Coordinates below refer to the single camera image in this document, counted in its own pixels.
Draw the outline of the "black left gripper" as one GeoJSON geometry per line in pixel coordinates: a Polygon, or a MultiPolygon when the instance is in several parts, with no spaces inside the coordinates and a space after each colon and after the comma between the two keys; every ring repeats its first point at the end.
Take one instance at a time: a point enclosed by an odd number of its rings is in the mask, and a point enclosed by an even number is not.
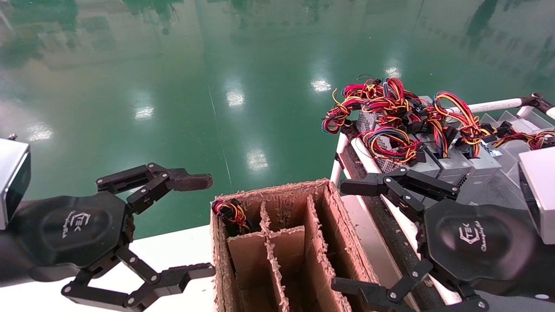
{"type": "Polygon", "coordinates": [[[57,282],[76,276],[62,296],[84,306],[144,312],[164,296],[182,294],[194,279],[215,275],[210,263],[154,271],[129,250],[134,219],[109,192],[25,201],[9,222],[9,281],[57,282]],[[130,294],[89,286],[123,263],[143,280],[130,294]]]}

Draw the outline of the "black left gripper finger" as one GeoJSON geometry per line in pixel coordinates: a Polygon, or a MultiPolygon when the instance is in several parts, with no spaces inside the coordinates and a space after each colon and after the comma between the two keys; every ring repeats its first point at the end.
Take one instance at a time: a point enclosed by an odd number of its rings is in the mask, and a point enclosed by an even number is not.
{"type": "Polygon", "coordinates": [[[168,194],[209,189],[213,184],[210,174],[189,174],[184,168],[167,169],[154,162],[137,166],[97,179],[99,192],[120,194],[135,189],[127,197],[127,209],[140,215],[168,194]]]}

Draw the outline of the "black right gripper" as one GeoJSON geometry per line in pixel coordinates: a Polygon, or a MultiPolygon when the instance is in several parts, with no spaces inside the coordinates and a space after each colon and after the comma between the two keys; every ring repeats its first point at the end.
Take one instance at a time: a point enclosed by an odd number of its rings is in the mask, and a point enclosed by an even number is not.
{"type": "MultiPolygon", "coordinates": [[[[453,200],[458,197],[457,186],[421,172],[404,167],[387,173],[369,172],[363,179],[341,180],[340,191],[364,197],[385,195],[404,214],[424,212],[424,255],[428,260],[416,264],[392,289],[376,283],[333,278],[331,289],[358,296],[369,311],[414,312],[401,302],[426,275],[434,272],[434,266],[443,278],[451,278],[456,283],[503,283],[516,280],[541,253],[542,240],[527,211],[494,204],[456,203],[453,200]],[[444,201],[425,210],[413,193],[444,201]]],[[[460,291],[461,302],[428,311],[489,311],[488,302],[471,288],[456,286],[455,289],[460,291]]]]}

